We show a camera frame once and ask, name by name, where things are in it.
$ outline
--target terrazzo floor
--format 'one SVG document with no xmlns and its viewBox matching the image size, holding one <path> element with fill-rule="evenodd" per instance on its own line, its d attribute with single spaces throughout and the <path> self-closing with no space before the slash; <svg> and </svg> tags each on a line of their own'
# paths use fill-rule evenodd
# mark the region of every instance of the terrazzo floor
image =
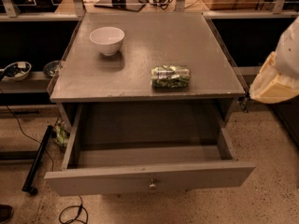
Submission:
<svg viewBox="0 0 299 224">
<path fill-rule="evenodd" d="M 37 140 L 42 139 L 47 126 L 54 125 L 59 116 L 55 105 L 11 109 L 38 110 L 38 113 L 18 115 L 24 132 Z M 248 109 L 249 113 L 236 110 L 227 125 L 238 159 L 256 165 L 240 188 L 82 196 L 83 206 L 88 211 L 88 223 L 299 223 L 297 146 L 271 108 L 249 104 Z M 21 133 L 18 122 L 1 106 L 0 151 L 36 150 L 38 146 L 37 142 Z M 47 151 L 53 159 L 53 169 L 59 170 L 64 153 L 52 140 Z M 60 197 L 47 185 L 43 177 L 52 169 L 47 154 L 43 156 L 33 184 L 38 189 L 37 195 L 22 192 L 30 166 L 30 161 L 0 163 L 0 203 L 14 208 L 14 216 L 8 223 L 59 223 L 60 213 L 67 206 L 80 204 L 80 198 Z M 74 217 L 72 212 L 63 218 Z"/>
</svg>

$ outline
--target white object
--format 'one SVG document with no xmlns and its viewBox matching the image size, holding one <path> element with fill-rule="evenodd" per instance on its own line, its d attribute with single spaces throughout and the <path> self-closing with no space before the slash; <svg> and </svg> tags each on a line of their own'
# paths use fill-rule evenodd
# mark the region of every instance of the white object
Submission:
<svg viewBox="0 0 299 224">
<path fill-rule="evenodd" d="M 273 51 L 264 62 L 250 86 L 250 98 L 265 104 L 275 104 L 299 95 L 299 79 L 281 74 L 276 68 Z"/>
<path fill-rule="evenodd" d="M 112 56 L 121 49 L 124 31 L 117 27 L 102 27 L 91 32 L 90 39 L 102 54 Z"/>
<path fill-rule="evenodd" d="M 280 103 L 299 95 L 299 17 L 281 35 L 276 51 L 250 86 L 252 100 Z"/>
<path fill-rule="evenodd" d="M 277 70 L 299 79 L 299 17 L 281 35 L 276 53 Z"/>
<path fill-rule="evenodd" d="M 11 69 L 11 71 L 14 71 L 16 69 L 20 69 L 19 73 L 17 73 L 14 77 L 7 77 L 5 76 L 3 80 L 12 80 L 12 81 L 20 81 L 24 80 L 29 76 L 29 73 L 31 71 L 32 65 L 28 62 L 16 62 L 9 64 L 5 69 Z"/>
</svg>

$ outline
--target table top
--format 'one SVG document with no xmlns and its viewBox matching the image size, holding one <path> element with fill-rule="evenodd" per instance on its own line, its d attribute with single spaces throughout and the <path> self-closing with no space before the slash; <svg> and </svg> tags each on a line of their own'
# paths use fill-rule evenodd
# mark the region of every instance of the table top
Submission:
<svg viewBox="0 0 299 224">
<path fill-rule="evenodd" d="M 125 32 L 119 53 L 105 57 L 90 33 L 115 26 Z M 51 94 L 55 103 L 238 97 L 244 89 L 206 19 L 199 12 L 85 14 Z M 154 89 L 157 65 L 188 65 L 186 89 Z"/>
</svg>

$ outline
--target drawer knob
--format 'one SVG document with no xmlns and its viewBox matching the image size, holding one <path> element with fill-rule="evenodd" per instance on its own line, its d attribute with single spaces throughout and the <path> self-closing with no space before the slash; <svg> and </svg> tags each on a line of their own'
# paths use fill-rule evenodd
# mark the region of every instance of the drawer knob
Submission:
<svg viewBox="0 0 299 224">
<path fill-rule="evenodd" d="M 149 189 L 150 190 L 156 190 L 157 189 L 157 185 L 155 184 L 155 179 L 151 179 L 149 182 Z"/>
</svg>

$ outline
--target crumpled bag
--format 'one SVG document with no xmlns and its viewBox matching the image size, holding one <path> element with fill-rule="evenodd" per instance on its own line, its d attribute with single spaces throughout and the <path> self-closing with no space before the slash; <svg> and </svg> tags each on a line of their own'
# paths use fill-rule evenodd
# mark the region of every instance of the crumpled bag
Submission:
<svg viewBox="0 0 299 224">
<path fill-rule="evenodd" d="M 267 57 L 249 89 L 252 100 L 275 104 L 299 95 L 299 79 L 281 74 L 276 68 L 276 53 Z"/>
</svg>

